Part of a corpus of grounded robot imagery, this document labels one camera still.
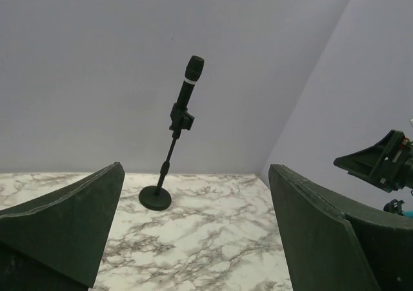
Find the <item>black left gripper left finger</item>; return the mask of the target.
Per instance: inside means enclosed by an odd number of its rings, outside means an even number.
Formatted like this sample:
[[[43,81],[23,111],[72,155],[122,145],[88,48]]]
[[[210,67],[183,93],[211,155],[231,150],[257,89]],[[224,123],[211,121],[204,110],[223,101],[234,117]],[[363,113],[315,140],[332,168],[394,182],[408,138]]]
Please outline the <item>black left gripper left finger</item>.
[[[1,211],[1,288],[92,288],[121,195],[113,163]]]

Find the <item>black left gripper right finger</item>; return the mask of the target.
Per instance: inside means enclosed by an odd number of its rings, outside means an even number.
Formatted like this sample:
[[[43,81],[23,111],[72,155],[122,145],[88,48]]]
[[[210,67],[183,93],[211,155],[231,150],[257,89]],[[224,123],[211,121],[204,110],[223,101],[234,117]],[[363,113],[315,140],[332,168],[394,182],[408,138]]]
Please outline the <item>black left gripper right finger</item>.
[[[268,170],[294,290],[412,290],[412,219]]]

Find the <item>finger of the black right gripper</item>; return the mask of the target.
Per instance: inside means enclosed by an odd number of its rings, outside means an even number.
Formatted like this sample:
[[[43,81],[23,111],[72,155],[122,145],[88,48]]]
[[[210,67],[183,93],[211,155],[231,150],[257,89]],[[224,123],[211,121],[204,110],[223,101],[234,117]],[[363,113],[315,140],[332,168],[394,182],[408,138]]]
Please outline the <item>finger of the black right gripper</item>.
[[[398,152],[403,149],[403,132],[391,130],[376,144],[353,154],[335,158],[334,166],[346,170],[350,175],[360,179],[386,179],[394,177],[401,164],[399,157],[394,161]]]

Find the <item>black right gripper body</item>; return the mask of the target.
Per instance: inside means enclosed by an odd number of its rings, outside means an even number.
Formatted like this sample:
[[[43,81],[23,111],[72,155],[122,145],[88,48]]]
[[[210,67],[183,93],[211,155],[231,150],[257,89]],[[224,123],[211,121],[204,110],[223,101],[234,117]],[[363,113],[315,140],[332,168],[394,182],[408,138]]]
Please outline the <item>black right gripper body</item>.
[[[372,147],[370,183],[388,193],[412,187],[412,141],[403,132],[389,132]]]

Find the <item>black round-base microphone stand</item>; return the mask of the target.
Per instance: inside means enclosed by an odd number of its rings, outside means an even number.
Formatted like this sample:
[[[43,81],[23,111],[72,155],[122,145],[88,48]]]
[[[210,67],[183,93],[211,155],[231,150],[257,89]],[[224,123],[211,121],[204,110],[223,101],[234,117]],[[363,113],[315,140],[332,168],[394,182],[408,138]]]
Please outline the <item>black round-base microphone stand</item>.
[[[170,160],[183,130],[190,130],[194,122],[194,116],[188,113],[187,107],[175,103],[172,107],[171,125],[169,130],[172,131],[172,142],[165,162],[160,169],[160,175],[157,185],[146,186],[139,193],[139,202],[147,209],[153,211],[164,211],[172,204],[171,194],[163,187],[165,177],[170,169]]]

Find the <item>black handheld microphone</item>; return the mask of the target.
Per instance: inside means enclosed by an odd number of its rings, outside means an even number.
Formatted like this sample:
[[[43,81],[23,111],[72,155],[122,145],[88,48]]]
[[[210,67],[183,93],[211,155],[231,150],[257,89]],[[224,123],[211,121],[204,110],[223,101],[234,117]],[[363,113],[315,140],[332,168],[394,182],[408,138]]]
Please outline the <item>black handheld microphone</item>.
[[[194,87],[201,77],[204,65],[205,60],[203,58],[196,55],[190,58],[186,66],[184,81],[176,103],[178,108],[185,109],[187,107]]]

